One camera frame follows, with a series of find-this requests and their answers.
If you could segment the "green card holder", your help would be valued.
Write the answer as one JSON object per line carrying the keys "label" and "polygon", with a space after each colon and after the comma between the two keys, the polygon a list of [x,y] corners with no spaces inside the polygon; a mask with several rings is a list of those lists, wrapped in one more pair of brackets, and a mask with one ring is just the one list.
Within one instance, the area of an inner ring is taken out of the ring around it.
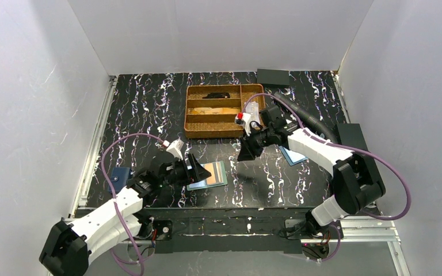
{"label": "green card holder", "polygon": [[189,184],[186,187],[187,191],[227,185],[227,174],[224,161],[205,163],[202,164],[202,166],[211,173],[211,176],[203,181]]}

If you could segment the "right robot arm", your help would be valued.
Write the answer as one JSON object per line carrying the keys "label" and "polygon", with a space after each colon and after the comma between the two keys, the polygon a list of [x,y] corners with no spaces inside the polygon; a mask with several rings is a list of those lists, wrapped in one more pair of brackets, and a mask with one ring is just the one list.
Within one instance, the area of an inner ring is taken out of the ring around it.
{"label": "right robot arm", "polygon": [[261,116],[262,124],[252,120],[249,113],[235,116],[235,123],[244,128],[239,162],[254,160],[265,147],[277,145],[307,157],[331,175],[333,195],[306,213],[304,229],[315,231],[356,214],[385,194],[376,165],[368,155],[324,141],[308,128],[284,118],[275,106],[264,109]]}

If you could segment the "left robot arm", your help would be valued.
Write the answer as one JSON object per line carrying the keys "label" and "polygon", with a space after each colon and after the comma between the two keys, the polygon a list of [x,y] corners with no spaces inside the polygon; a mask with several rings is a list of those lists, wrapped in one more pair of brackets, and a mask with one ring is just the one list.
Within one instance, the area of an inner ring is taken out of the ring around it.
{"label": "left robot arm", "polygon": [[89,265],[126,239],[159,232],[155,218],[144,212],[143,201],[167,186],[188,186],[211,177],[193,154],[183,157],[183,141],[165,141],[165,150],[147,168],[125,177],[125,186],[112,198],[82,218],[70,223],[60,220],[52,226],[39,262],[52,275],[84,275]]}

